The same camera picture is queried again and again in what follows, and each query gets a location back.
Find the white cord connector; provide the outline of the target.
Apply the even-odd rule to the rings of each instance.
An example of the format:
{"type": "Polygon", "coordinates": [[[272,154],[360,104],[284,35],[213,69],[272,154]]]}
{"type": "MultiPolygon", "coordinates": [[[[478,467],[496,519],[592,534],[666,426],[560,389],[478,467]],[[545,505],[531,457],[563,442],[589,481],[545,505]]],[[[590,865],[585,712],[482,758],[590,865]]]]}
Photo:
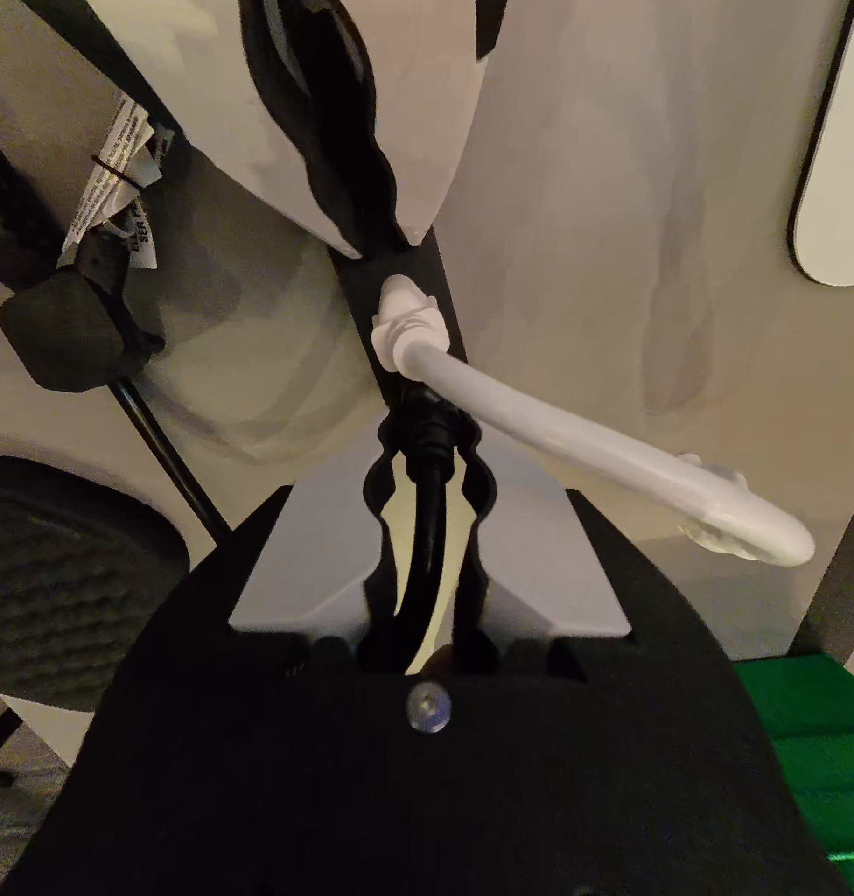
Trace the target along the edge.
{"type": "MultiPolygon", "coordinates": [[[[739,489],[748,490],[746,477],[732,467],[721,463],[703,462],[700,456],[691,453],[678,454],[676,458],[693,467],[704,469],[715,476],[719,476],[739,489]]],[[[735,537],[698,520],[684,518],[679,523],[678,529],[689,540],[711,553],[733,555],[748,561],[759,560],[757,554],[739,539],[735,539],[735,537]]]]}

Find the black power plug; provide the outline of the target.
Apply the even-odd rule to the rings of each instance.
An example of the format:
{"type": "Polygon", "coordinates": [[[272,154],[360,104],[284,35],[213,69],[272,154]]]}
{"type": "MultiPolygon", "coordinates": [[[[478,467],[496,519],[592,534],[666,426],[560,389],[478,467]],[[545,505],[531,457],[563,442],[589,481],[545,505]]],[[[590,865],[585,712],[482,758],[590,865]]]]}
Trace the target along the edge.
{"type": "Polygon", "coordinates": [[[443,486],[449,483],[463,426],[463,411],[428,386],[402,388],[393,428],[412,482],[431,476],[443,486]]]}

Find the green plastic bin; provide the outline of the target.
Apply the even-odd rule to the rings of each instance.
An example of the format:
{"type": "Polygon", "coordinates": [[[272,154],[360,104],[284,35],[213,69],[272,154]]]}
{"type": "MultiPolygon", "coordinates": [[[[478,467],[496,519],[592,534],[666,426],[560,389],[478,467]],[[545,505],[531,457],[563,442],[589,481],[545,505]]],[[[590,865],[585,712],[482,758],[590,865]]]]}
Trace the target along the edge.
{"type": "Polygon", "coordinates": [[[805,823],[854,894],[854,676],[823,654],[735,670],[805,823]]]}

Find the black flat strip plug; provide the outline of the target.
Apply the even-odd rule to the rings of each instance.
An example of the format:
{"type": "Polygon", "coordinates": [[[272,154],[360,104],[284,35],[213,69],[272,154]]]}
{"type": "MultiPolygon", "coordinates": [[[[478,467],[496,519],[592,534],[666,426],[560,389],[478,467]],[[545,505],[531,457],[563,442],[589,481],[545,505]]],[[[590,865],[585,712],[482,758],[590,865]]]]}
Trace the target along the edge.
{"type": "Polygon", "coordinates": [[[163,338],[140,328],[120,293],[71,267],[7,298],[0,329],[33,381],[53,392],[114,385],[164,350],[163,338]]]}

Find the white power plug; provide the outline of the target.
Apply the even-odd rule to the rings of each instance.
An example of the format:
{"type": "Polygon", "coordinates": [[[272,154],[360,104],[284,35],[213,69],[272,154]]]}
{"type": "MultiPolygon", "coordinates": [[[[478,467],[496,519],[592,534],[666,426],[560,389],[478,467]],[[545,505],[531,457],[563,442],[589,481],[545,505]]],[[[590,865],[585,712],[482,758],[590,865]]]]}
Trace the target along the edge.
{"type": "Polygon", "coordinates": [[[382,284],[378,312],[372,318],[371,344],[377,361],[388,373],[399,373],[420,383],[421,377],[406,360],[411,346],[429,346],[448,353],[450,337],[437,300],[413,280],[392,274],[382,284]]]}

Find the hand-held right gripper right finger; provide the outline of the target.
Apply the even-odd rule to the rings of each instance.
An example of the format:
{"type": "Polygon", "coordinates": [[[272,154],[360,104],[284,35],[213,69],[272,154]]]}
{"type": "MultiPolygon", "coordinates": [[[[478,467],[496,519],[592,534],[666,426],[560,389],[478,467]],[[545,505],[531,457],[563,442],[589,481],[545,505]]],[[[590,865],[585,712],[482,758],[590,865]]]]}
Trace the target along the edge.
{"type": "Polygon", "coordinates": [[[458,668],[491,671],[521,642],[630,635],[566,489],[484,422],[467,420],[458,449],[476,515],[455,587],[458,668]]]}

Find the black power strip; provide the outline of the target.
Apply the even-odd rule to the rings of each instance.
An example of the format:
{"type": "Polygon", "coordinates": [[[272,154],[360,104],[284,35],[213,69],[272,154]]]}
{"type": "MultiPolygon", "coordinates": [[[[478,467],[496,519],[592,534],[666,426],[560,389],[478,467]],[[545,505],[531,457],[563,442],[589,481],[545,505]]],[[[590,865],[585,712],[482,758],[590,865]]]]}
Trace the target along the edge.
{"type": "Polygon", "coordinates": [[[379,393],[388,409],[406,405],[409,393],[415,389],[414,386],[403,385],[401,375],[389,373],[381,366],[371,343],[372,320],[378,313],[380,291],[390,275],[407,276],[426,295],[437,300],[450,336],[450,353],[459,361],[467,361],[434,228],[427,231],[419,246],[400,252],[353,261],[331,248],[329,258],[338,277],[345,304],[363,343],[379,393]]]}

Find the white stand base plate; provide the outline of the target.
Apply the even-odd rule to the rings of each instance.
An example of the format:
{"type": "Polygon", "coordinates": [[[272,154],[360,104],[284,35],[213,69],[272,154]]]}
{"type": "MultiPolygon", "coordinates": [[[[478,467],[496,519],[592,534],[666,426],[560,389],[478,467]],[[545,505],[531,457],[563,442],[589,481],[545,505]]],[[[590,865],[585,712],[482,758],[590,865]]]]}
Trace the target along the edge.
{"type": "Polygon", "coordinates": [[[854,1],[847,5],[814,120],[787,243],[807,279],[854,287],[854,1]]]}

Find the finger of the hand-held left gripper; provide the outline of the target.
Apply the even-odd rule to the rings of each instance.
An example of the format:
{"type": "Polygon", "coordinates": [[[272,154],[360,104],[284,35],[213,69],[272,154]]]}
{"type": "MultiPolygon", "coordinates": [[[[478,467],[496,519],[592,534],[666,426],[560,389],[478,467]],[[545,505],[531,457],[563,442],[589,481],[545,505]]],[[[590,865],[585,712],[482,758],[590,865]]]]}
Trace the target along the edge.
{"type": "Polygon", "coordinates": [[[222,173],[350,259],[316,203],[304,159],[273,121],[247,64],[236,1],[91,1],[92,10],[222,173]]]}
{"type": "Polygon", "coordinates": [[[433,226],[464,151],[486,64],[474,1],[343,1],[371,64],[375,138],[411,245],[433,226]]]}

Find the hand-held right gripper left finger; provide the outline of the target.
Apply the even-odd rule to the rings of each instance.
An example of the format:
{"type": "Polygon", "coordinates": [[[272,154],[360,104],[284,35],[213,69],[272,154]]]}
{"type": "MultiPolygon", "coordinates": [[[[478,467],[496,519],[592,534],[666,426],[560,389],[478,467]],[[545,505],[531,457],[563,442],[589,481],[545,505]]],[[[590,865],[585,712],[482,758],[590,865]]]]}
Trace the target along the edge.
{"type": "Polygon", "coordinates": [[[333,636],[356,648],[395,614],[398,568],[380,514],[395,492],[389,416],[373,416],[292,485],[231,612],[234,631],[333,636]]]}

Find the black mesh pad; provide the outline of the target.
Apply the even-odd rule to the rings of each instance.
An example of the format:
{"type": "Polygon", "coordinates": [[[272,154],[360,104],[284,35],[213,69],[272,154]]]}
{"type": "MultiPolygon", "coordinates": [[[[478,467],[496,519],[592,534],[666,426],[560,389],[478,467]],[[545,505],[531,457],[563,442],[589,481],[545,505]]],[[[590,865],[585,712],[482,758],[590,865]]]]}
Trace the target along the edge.
{"type": "Polygon", "coordinates": [[[0,455],[0,694],[95,711],[189,569],[181,533],[141,500],[0,455]]]}

